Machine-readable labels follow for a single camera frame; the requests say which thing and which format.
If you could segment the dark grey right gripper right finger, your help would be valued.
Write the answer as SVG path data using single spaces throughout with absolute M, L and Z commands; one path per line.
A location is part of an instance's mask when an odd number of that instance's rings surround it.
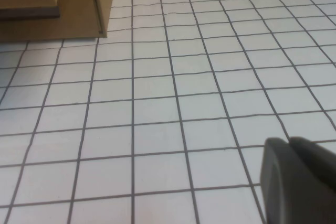
M 289 144 L 303 164 L 298 223 L 335 223 L 335 154 L 302 137 L 292 137 Z

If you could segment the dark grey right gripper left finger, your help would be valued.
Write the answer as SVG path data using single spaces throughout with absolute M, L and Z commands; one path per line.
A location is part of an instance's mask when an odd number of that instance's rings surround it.
M 265 141 L 260 184 L 268 223 L 322 223 L 324 184 L 280 138 Z

